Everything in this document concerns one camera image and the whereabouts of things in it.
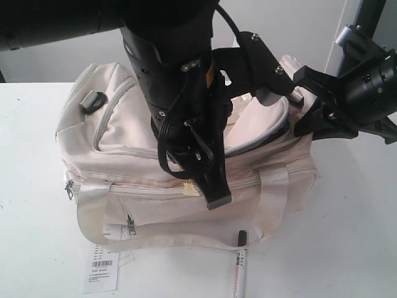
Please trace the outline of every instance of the pen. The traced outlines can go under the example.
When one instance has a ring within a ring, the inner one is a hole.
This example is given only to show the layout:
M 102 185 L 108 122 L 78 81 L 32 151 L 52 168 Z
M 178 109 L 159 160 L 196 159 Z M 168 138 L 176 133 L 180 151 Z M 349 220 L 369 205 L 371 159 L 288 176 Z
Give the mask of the pen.
M 247 244 L 247 231 L 238 232 L 238 246 Z M 233 298 L 244 297 L 244 283 L 246 272 L 246 253 L 247 250 L 238 250 L 236 254 L 236 271 L 234 272 Z

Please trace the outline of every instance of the white table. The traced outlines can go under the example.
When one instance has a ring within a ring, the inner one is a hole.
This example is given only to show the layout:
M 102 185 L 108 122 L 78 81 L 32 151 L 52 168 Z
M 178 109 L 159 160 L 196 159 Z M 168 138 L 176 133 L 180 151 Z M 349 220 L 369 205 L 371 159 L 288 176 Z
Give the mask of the white table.
M 0 85 L 0 297 L 82 297 L 84 262 L 55 127 L 71 84 Z M 313 144 L 323 180 L 306 210 L 249 250 L 246 297 L 397 297 L 397 144 Z M 231 297 L 234 253 L 135 251 L 94 297 Z

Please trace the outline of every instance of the bag strap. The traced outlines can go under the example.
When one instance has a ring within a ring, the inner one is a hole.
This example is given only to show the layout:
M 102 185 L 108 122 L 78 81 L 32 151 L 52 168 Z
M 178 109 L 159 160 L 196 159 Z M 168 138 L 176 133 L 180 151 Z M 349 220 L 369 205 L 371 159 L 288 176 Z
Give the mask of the bag strap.
M 261 216 L 255 218 L 256 224 L 269 227 L 264 230 L 259 239 L 251 242 L 245 248 L 267 238 L 279 225 L 283 210 L 288 199 L 288 170 L 285 165 L 275 165 L 259 170 L 262 181 L 261 199 L 258 208 Z M 235 250 L 239 247 L 229 246 L 218 240 L 200 235 L 178 233 L 172 235 L 155 235 L 128 240 L 113 240 L 104 237 L 103 224 L 112 182 L 85 179 L 77 201 L 78 224 L 83 235 L 95 244 L 109 251 L 137 250 L 140 248 L 168 246 L 207 246 L 223 250 Z

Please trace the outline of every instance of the barcode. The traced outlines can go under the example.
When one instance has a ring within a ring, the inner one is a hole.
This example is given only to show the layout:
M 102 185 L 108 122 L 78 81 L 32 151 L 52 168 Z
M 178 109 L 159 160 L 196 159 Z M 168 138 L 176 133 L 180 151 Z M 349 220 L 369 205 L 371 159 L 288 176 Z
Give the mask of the barcode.
M 113 260 L 109 260 L 109 261 L 93 261 L 91 267 L 111 266 L 112 264 L 113 264 Z

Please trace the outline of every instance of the cream duffel bag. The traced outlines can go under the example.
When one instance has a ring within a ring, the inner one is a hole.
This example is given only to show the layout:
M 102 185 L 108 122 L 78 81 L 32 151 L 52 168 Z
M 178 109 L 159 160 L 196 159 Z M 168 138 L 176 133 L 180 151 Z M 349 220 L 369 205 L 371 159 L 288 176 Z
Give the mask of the cream duffel bag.
M 300 67 L 289 56 L 281 64 L 290 76 Z M 180 245 L 234 250 L 240 230 L 248 232 L 247 246 L 269 237 L 287 205 L 305 205 L 318 178 L 311 135 L 296 138 L 292 129 L 315 96 L 301 88 L 295 92 L 305 97 L 302 109 L 284 97 L 270 107 L 250 96 L 233 99 L 225 130 L 232 202 L 208 210 L 191 181 L 160 168 L 151 116 L 132 73 L 118 63 L 88 67 L 56 130 L 66 190 L 77 202 L 84 236 L 110 251 Z M 96 111 L 84 113 L 98 96 L 103 101 Z M 128 225 L 131 238 L 104 237 L 104 224 Z

